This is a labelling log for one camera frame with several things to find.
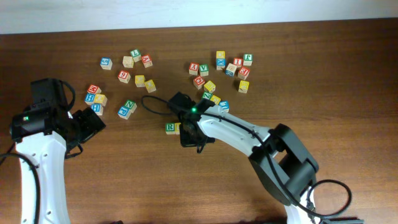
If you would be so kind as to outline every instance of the letter on block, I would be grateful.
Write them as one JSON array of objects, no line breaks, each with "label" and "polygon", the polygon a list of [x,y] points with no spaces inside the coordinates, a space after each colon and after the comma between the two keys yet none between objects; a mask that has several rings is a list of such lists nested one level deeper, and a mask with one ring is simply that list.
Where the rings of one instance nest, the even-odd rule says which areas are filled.
[{"label": "letter on block", "polygon": [[99,116],[102,115],[102,113],[104,112],[104,107],[98,103],[95,103],[91,106],[91,109]]},{"label": "letter on block", "polygon": [[136,75],[136,86],[137,87],[145,87],[145,76]]},{"label": "letter on block", "polygon": [[147,88],[148,93],[152,93],[153,91],[156,91],[155,83],[152,80],[146,81],[145,82],[145,87]]},{"label": "letter on block", "polygon": [[238,91],[240,93],[247,93],[248,89],[249,89],[249,82],[241,80],[241,83],[239,84],[239,90]]},{"label": "letter on block", "polygon": [[101,89],[96,85],[90,85],[90,87],[88,87],[87,89],[87,93],[91,94],[101,93]]},{"label": "letter on block", "polygon": [[212,81],[208,81],[204,86],[205,92],[213,93],[216,90],[216,85]]},{"label": "letter on block", "polygon": [[100,65],[102,69],[110,70],[112,68],[112,61],[110,58],[101,58]]}]

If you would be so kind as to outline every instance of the wooden table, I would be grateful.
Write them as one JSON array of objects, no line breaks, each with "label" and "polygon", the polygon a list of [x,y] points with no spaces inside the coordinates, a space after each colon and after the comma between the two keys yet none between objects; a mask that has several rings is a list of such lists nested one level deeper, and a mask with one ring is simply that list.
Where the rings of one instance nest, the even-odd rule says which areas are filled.
[{"label": "wooden table", "polygon": [[[145,88],[117,79],[132,49],[150,54],[154,66],[136,63],[132,75],[153,79],[151,95],[169,99],[181,91],[199,100],[190,62],[208,63],[215,95],[230,113],[251,123],[290,126],[320,165],[318,180],[338,179],[353,191],[346,217],[367,223],[398,218],[398,19],[294,22],[246,26],[109,30],[0,36],[0,146],[11,144],[8,124],[31,102],[29,83],[45,77],[76,90],[72,109],[87,107],[89,84],[108,97],[107,128],[65,161],[72,223],[237,223],[285,217],[264,190],[248,159],[217,141],[202,154],[165,134],[173,116],[158,116],[140,103]],[[215,51],[227,60],[254,54],[247,94],[238,78],[215,70]],[[112,70],[100,67],[110,57]],[[138,102],[129,120],[118,109]],[[152,104],[164,108],[161,104]],[[16,159],[0,167],[0,217],[19,223],[21,175]],[[346,200],[333,185],[316,192],[318,212]]]}]

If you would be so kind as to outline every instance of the toy block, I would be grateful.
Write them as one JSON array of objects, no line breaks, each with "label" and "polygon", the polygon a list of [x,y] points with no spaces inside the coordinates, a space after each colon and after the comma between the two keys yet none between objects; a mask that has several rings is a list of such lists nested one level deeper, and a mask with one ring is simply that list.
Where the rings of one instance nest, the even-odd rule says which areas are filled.
[{"label": "toy block", "polygon": [[120,107],[120,110],[118,111],[118,115],[121,118],[124,119],[129,119],[130,115],[131,115],[131,110],[129,110],[129,108],[122,106]]},{"label": "toy block", "polygon": [[251,66],[253,62],[253,54],[244,54],[243,55],[243,65],[244,66]]},{"label": "toy block", "polygon": [[132,68],[134,67],[134,61],[130,56],[123,57],[123,66],[124,68]]},{"label": "toy block", "polygon": [[234,58],[234,63],[233,63],[233,64],[236,65],[237,68],[240,68],[240,67],[242,67],[243,59],[241,59],[241,58]]},{"label": "toy block", "polygon": [[118,75],[118,78],[119,78],[119,81],[121,81],[123,83],[129,83],[131,76],[130,76],[129,72],[121,70]]},{"label": "toy block", "polygon": [[104,112],[104,107],[101,104],[95,103],[91,106],[91,109],[97,114],[97,115],[102,115]]},{"label": "toy block", "polygon": [[92,105],[94,103],[95,94],[87,93],[85,102],[87,105]]},{"label": "toy block", "polygon": [[137,87],[145,87],[145,76],[136,75],[136,86]]},{"label": "toy block", "polygon": [[106,106],[106,102],[108,102],[108,99],[105,95],[103,94],[96,94],[94,97],[94,103],[99,103],[102,106]]},{"label": "toy block", "polygon": [[101,89],[96,85],[90,85],[90,87],[88,87],[87,89],[87,93],[91,94],[101,93]]},{"label": "toy block", "polygon": [[133,60],[134,62],[139,62],[139,61],[141,61],[141,59],[142,59],[142,58],[141,58],[141,53],[139,52],[138,49],[130,51],[130,54],[131,54],[132,60]]},{"label": "toy block", "polygon": [[249,76],[250,69],[242,67],[238,73],[238,78],[246,80],[246,78]]},{"label": "toy block", "polygon": [[229,103],[226,100],[221,101],[218,106],[220,106],[226,112],[229,112]]},{"label": "toy block", "polygon": [[202,98],[202,99],[204,98],[204,99],[210,100],[212,96],[213,96],[212,93],[206,93],[206,92],[204,92],[204,93],[203,93],[203,96],[201,96],[201,98]]},{"label": "toy block", "polygon": [[148,93],[152,93],[153,91],[156,91],[156,86],[155,86],[154,81],[148,80],[148,81],[144,82],[144,84],[148,90]]},{"label": "toy block", "polygon": [[216,85],[212,81],[208,81],[206,82],[204,89],[207,93],[213,93],[216,90]]},{"label": "toy block", "polygon": [[240,93],[247,93],[248,89],[249,89],[249,82],[241,80],[241,83],[239,84],[239,90],[238,91]]},{"label": "toy block", "polygon": [[175,123],[174,124],[174,126],[175,126],[175,134],[180,134],[180,124],[181,123]]},{"label": "toy block", "polygon": [[236,65],[229,63],[228,67],[226,67],[225,74],[229,77],[234,77],[236,69]]},{"label": "toy block", "polygon": [[152,64],[152,59],[150,58],[149,55],[144,55],[142,56],[142,62],[144,63],[144,67],[151,67],[154,64]]},{"label": "toy block", "polygon": [[197,63],[191,63],[189,65],[189,74],[191,75],[198,75],[198,70],[199,70],[199,64]]},{"label": "toy block", "polygon": [[209,66],[207,64],[199,66],[200,76],[208,76],[209,75]]},{"label": "toy block", "polygon": [[222,70],[225,68],[226,65],[226,60],[225,58],[218,58],[216,59],[216,69],[217,70]]},{"label": "toy block", "polygon": [[137,109],[137,103],[132,100],[127,100],[124,104],[125,107],[129,108],[131,113],[134,113]]},{"label": "toy block", "polygon": [[174,123],[166,124],[166,134],[175,134],[175,124]]},{"label": "toy block", "polygon": [[112,68],[112,61],[110,58],[101,58],[100,65],[102,69],[110,70]]},{"label": "toy block", "polygon": [[223,58],[223,59],[225,59],[225,51],[223,51],[223,50],[217,50],[217,52],[216,52],[216,58]]},{"label": "toy block", "polygon": [[196,78],[193,79],[193,85],[196,86],[196,88],[199,90],[203,85],[205,84],[205,80],[198,76]]}]

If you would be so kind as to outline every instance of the black cable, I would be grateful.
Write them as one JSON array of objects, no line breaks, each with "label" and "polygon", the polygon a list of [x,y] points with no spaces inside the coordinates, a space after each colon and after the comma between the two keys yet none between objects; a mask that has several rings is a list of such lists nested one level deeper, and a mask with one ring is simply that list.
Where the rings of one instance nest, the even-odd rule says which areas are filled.
[{"label": "black cable", "polygon": [[[159,98],[159,97],[156,97],[156,96],[148,96],[148,97],[151,97],[151,98],[155,98],[155,99],[157,99],[157,100],[160,100],[160,101],[162,101],[162,102],[164,102],[164,103],[167,103],[167,106],[169,106],[169,107],[174,107],[174,108],[176,108],[176,109],[178,109],[178,110],[182,110],[182,111],[184,111],[184,112],[186,112],[186,113],[193,113],[193,114],[211,116],[211,117],[214,117],[214,118],[218,118],[218,119],[220,120],[220,122],[221,122],[221,120],[224,120],[224,121],[226,121],[226,122],[229,122],[229,123],[231,123],[231,124],[233,124],[233,125],[235,125],[235,126],[241,128],[241,129],[247,131],[249,134],[252,134],[252,135],[261,143],[261,145],[263,146],[263,148],[266,147],[265,142],[258,136],[258,134],[256,134],[255,131],[250,130],[249,128],[247,128],[247,127],[245,127],[245,126],[243,126],[243,125],[241,125],[241,124],[239,124],[239,123],[237,123],[237,122],[235,122],[235,121],[231,121],[231,120],[228,119],[228,118],[224,118],[224,117],[222,117],[222,116],[214,115],[214,114],[209,114],[209,113],[193,112],[193,111],[191,111],[191,110],[187,110],[187,109],[182,108],[182,107],[180,107],[180,106],[177,106],[177,105],[175,105],[175,104],[173,104],[173,103],[170,103],[170,102],[168,102],[168,101],[165,101],[165,100],[163,100],[163,99],[161,99],[161,98]],[[272,174],[275,176],[275,178],[276,178],[278,184],[281,186],[281,188],[282,188],[282,190],[284,191],[284,193],[289,197],[289,199],[291,199],[291,201],[293,201],[293,204],[294,204],[295,206],[301,208],[301,209],[302,209],[304,212],[306,212],[307,214],[313,215],[314,217],[318,217],[318,218],[322,218],[322,219],[331,219],[331,218],[337,217],[338,215],[341,215],[343,212],[345,212],[345,211],[347,210],[347,208],[348,208],[349,205],[351,204],[351,201],[352,201],[351,189],[350,189],[346,184],[344,184],[344,183],[342,183],[342,182],[340,182],[340,181],[338,181],[338,180],[328,180],[328,179],[327,179],[327,180],[321,180],[321,181],[319,181],[319,182],[313,184],[312,186],[310,186],[311,188],[310,188],[310,190],[309,190],[308,193],[307,193],[307,201],[309,200],[309,198],[310,198],[310,196],[311,196],[311,193],[312,193],[312,191],[315,189],[315,187],[318,187],[319,185],[325,184],[325,183],[334,183],[334,184],[338,184],[338,185],[344,187],[344,188],[347,190],[347,193],[348,193],[348,200],[347,200],[346,204],[345,204],[340,210],[338,210],[337,212],[332,213],[332,214],[329,214],[329,215],[322,215],[322,214],[319,214],[319,213],[316,213],[316,212],[314,212],[314,211],[309,210],[308,208],[306,208],[306,207],[304,207],[303,205],[301,205],[300,202],[299,202],[298,200],[296,200],[296,198],[292,195],[292,193],[290,193],[290,191],[287,189],[287,187],[283,184],[283,182],[282,182],[282,180],[280,179],[278,173],[276,172],[276,169],[275,169],[274,164],[272,163],[271,155],[270,155],[269,153],[266,153],[266,156],[267,156],[268,163],[269,163],[269,165],[270,165],[270,167],[271,167]]]},{"label": "black cable", "polygon": [[5,154],[0,154],[0,158],[5,158],[5,157],[17,157],[25,161],[30,169],[33,172],[33,177],[35,179],[35,185],[36,185],[36,205],[35,205],[35,218],[34,218],[34,224],[39,224],[39,218],[40,218],[40,182],[39,182],[39,175],[37,174],[36,166],[28,159],[26,156],[22,154],[17,154],[17,153],[5,153]]}]

